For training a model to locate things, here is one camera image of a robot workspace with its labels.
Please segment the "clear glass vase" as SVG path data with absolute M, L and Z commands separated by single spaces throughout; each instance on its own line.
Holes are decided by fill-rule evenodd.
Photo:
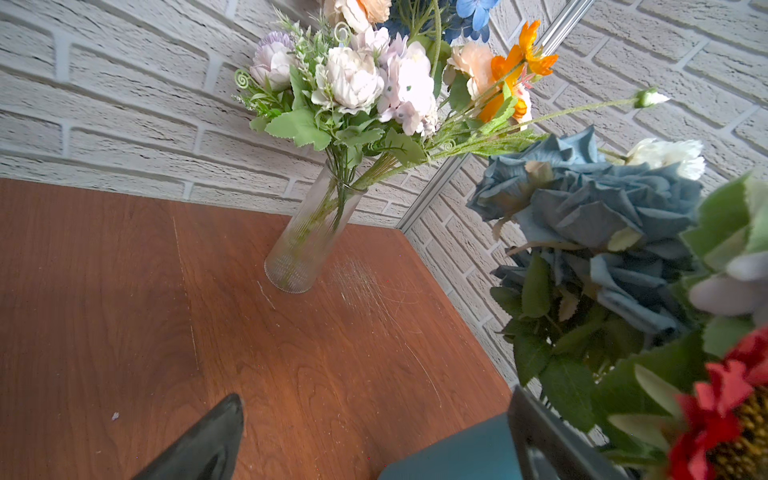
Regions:
M 284 292 L 309 291 L 364 194 L 325 165 L 266 257 L 269 281 Z

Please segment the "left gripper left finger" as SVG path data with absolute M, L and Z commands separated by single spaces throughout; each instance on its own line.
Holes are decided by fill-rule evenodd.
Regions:
M 243 431 L 243 403 L 232 393 L 134 479 L 232 479 Z

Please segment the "dusty blue hydrangea stem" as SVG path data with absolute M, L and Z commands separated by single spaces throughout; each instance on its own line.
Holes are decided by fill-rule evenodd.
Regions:
M 674 284 L 693 272 L 682 234 L 702 198 L 695 141 L 638 144 L 609 161 L 593 129 L 490 159 L 469 208 L 524 241 L 494 274 L 519 383 L 591 431 L 597 384 L 621 360 L 694 326 Z

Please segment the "peach rose flower stem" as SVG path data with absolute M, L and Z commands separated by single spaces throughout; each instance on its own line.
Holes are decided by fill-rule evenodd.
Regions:
M 505 74 L 505 62 L 506 58 L 495 56 L 487 44 L 470 41 L 452 48 L 443 79 L 449 88 L 463 81 L 470 97 L 476 99 Z M 517 98 L 515 113 L 510 119 L 511 124 L 525 123 L 533 118 L 529 85 L 522 76 L 523 69 L 519 68 L 516 78 L 509 75 L 505 79 Z

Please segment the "white lilac bouquet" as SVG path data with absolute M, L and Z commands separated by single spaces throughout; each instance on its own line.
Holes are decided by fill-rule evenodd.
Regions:
M 340 178 L 378 182 L 432 162 L 440 126 L 435 71 L 417 40 L 344 20 L 287 16 L 236 71 L 250 128 L 323 152 Z
M 767 325 L 767 182 L 745 174 L 712 192 L 682 234 L 700 270 L 681 280 L 703 328 L 704 351 L 724 357 Z

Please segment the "red gerbera flower stem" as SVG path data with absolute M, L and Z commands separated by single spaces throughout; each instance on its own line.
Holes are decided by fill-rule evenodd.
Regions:
M 617 363 L 593 397 L 603 453 L 643 479 L 767 476 L 767 330 L 721 359 L 691 334 Z

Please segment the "orange yellow flower stem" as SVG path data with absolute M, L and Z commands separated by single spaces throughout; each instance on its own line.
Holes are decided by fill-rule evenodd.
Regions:
M 504 85 L 516 98 L 511 122 L 522 124 L 532 119 L 532 101 L 529 89 L 531 82 L 537 77 L 545 77 L 553 73 L 553 67 L 559 56 L 545 55 L 535 42 L 540 20 L 526 22 L 521 29 L 518 43 L 514 45 L 506 57 L 495 56 L 490 60 L 492 84 L 503 80 Z

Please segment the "blue hydrangea flower stem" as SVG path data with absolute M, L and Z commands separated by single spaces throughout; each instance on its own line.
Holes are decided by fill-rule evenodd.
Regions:
M 487 43 L 490 37 L 491 12 L 499 0 L 418 0 L 392 1 L 389 18 L 377 22 L 386 27 L 392 38 L 399 34 L 408 44 L 420 43 L 432 63 L 432 73 L 445 66 L 448 49 L 457 39 Z

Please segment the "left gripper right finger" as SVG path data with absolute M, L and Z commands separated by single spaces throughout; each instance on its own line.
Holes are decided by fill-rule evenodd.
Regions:
M 622 470 L 585 443 L 552 411 L 517 386 L 508 426 L 524 479 L 624 479 Z

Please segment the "teal ceramic vase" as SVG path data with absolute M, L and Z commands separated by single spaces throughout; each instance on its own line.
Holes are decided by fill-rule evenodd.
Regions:
M 521 467 L 505 413 L 384 468 L 379 479 L 517 479 Z

